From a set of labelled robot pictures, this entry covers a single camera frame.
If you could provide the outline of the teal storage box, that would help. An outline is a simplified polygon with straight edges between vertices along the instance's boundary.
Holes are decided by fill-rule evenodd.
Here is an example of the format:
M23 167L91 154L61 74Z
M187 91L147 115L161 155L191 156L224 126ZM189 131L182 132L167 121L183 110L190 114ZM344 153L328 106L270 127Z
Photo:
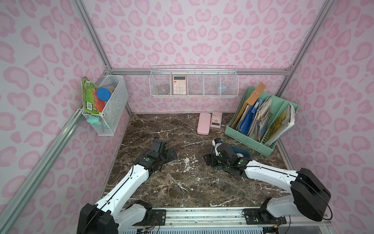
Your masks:
M251 156L250 156L250 152L244 148L240 148L240 147L235 147L233 146L232 147L233 151L236 153L237 157L239 158L248 158L251 160Z

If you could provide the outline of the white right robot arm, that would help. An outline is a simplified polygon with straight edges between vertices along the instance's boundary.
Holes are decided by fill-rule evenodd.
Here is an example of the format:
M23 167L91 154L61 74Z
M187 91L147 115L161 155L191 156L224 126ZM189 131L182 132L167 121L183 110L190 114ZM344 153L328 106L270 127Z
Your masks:
M265 199L256 217L264 224L286 215L303 215L319 222L331 210L331 193L309 169L285 170L262 164L252 159L246 149L231 146L220 138L212 141L210 153L203 158L207 166L233 176L263 181L288 193L284 197Z

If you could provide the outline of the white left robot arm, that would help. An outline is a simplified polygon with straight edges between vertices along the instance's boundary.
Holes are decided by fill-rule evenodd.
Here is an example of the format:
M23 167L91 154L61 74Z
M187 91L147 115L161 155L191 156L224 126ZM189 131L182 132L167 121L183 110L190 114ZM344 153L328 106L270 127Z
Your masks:
M149 234L165 225L166 211L153 210L151 204L137 200L128 208L125 204L134 192L162 165L177 159L173 147L154 138L151 148L143 152L123 179L95 204L87 203L80 211L78 234L122 234L132 226L137 233Z

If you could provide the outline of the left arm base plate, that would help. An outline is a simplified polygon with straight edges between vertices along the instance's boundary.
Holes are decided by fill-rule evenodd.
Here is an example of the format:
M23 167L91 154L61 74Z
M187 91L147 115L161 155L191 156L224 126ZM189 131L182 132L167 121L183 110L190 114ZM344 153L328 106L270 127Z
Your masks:
M165 226L166 212L165 209L147 211L144 219L133 226L153 226L155 223L156 226Z

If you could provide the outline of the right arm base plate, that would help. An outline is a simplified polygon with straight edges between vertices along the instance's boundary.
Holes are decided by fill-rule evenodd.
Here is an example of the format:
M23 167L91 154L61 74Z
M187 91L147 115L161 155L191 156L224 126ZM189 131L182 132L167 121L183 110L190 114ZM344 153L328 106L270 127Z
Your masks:
M273 217L267 211L260 211L260 208L243 209L241 214L244 216L247 225L283 225L287 224L284 216Z

